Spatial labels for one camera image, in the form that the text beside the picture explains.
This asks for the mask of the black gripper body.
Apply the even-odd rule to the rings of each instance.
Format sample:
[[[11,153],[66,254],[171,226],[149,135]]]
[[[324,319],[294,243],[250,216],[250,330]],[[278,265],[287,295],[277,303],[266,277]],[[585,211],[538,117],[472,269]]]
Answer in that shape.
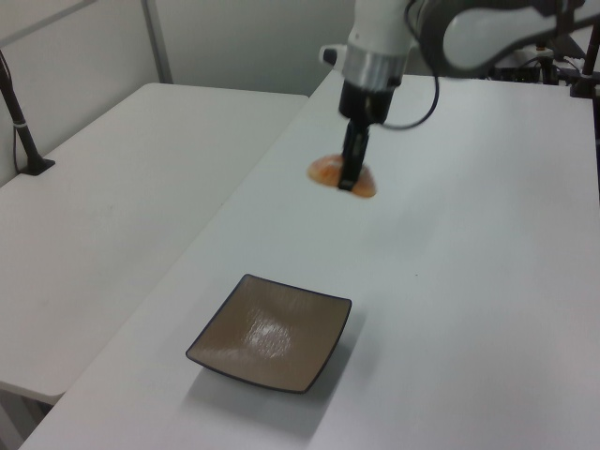
[[[393,90],[368,91],[345,81],[338,111],[359,127],[383,124],[389,113],[393,94]]]

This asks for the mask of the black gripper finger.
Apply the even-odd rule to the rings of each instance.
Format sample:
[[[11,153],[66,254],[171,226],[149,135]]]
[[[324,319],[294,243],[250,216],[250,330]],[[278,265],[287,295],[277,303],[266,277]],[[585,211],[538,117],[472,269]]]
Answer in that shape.
[[[342,146],[342,165],[337,187],[351,191],[358,185],[368,147],[369,127],[349,121]]]

